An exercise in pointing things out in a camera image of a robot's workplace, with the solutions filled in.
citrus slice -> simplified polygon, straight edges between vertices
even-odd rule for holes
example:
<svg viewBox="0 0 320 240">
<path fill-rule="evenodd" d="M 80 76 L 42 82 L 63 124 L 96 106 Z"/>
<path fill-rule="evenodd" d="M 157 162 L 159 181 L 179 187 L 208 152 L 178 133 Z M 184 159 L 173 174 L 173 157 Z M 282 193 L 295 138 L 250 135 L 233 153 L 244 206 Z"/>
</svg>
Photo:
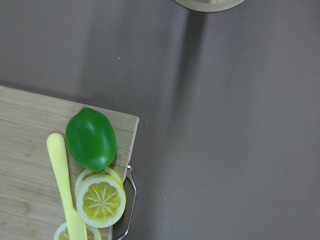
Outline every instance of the citrus slice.
<svg viewBox="0 0 320 240">
<path fill-rule="evenodd" d="M 87 225 L 86 235 L 88 240 L 101 240 L 101 233 L 98 228 Z M 53 240 L 69 240 L 69 233 L 67 229 L 67 223 L 62 223 L 55 231 Z"/>
<path fill-rule="evenodd" d="M 110 175 L 89 176 L 79 186 L 76 209 L 82 220 L 94 228 L 106 228 L 115 224 L 125 207 L 125 190 Z"/>
<path fill-rule="evenodd" d="M 75 185 L 74 185 L 74 193 L 77 196 L 78 195 L 78 191 L 79 191 L 79 186 L 82 183 L 83 180 L 87 179 L 90 176 L 96 175 L 96 174 L 106 174 L 106 175 L 110 175 L 112 177 L 114 177 L 121 185 L 122 185 L 122 179 L 119 176 L 119 174 L 113 170 L 111 167 L 107 167 L 105 170 L 103 171 L 91 171 L 88 169 L 83 170 L 80 175 L 77 177 L 76 181 L 75 181 Z"/>
</svg>

gray surface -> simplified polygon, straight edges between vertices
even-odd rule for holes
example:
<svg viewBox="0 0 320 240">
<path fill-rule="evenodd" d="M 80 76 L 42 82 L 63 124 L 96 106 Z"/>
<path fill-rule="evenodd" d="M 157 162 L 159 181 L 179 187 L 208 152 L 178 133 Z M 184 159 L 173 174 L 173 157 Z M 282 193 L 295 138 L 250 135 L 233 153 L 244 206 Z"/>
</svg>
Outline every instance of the gray surface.
<svg viewBox="0 0 320 240">
<path fill-rule="evenodd" d="M 130 240 L 320 238 L 319 43 L 318 0 L 0 2 L 0 84 L 140 117 Z"/>
</svg>

silver wire handle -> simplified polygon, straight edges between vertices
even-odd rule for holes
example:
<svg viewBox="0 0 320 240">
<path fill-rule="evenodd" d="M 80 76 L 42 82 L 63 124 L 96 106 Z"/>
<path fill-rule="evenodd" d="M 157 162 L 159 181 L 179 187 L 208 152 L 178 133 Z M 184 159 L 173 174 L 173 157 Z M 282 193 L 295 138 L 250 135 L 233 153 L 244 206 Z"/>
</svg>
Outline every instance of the silver wire handle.
<svg viewBox="0 0 320 240">
<path fill-rule="evenodd" d="M 128 164 L 127 168 L 126 168 L 126 175 L 125 175 L 125 177 L 129 179 L 129 181 L 130 181 L 130 183 L 131 183 L 131 185 L 132 185 L 132 187 L 133 187 L 134 197 L 133 197 L 132 209 L 131 209 L 131 214 L 130 214 L 130 219 L 129 219 L 128 227 L 126 228 L 126 230 L 125 230 L 125 232 L 122 234 L 122 236 L 120 236 L 120 237 L 117 238 L 116 240 L 122 240 L 122 239 L 124 239 L 124 238 L 127 236 L 128 232 L 129 232 L 131 220 L 132 220 L 132 215 L 133 215 L 133 213 L 134 213 L 136 198 L 137 198 L 137 188 L 136 188 L 134 179 L 133 179 L 133 177 L 132 177 L 131 162 L 129 162 L 129 164 Z"/>
</svg>

wooden cutting board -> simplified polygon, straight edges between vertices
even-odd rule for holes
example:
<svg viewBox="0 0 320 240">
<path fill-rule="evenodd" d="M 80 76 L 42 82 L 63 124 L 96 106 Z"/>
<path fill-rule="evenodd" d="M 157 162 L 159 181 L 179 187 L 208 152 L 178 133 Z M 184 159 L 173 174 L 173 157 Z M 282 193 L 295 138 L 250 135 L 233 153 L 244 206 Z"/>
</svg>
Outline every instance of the wooden cutting board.
<svg viewBox="0 0 320 240">
<path fill-rule="evenodd" d="M 50 240 L 65 221 L 46 140 L 51 133 L 65 136 L 68 121 L 83 107 L 98 110 L 110 120 L 117 140 L 111 167 L 124 180 L 138 117 L 0 86 L 0 239 Z M 69 153 L 68 160 L 74 196 L 83 168 Z M 112 227 L 101 229 L 101 235 L 111 240 Z"/>
</svg>

green fruit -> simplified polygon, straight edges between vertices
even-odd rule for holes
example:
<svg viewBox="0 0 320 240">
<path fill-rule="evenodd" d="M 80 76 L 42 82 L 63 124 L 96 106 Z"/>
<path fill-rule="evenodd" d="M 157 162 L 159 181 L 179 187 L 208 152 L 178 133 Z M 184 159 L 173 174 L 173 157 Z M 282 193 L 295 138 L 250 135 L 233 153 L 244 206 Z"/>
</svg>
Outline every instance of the green fruit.
<svg viewBox="0 0 320 240">
<path fill-rule="evenodd" d="M 65 138 L 70 154 L 85 169 L 99 172 L 115 159 L 115 132 L 101 112 L 84 107 L 70 119 Z"/>
</svg>

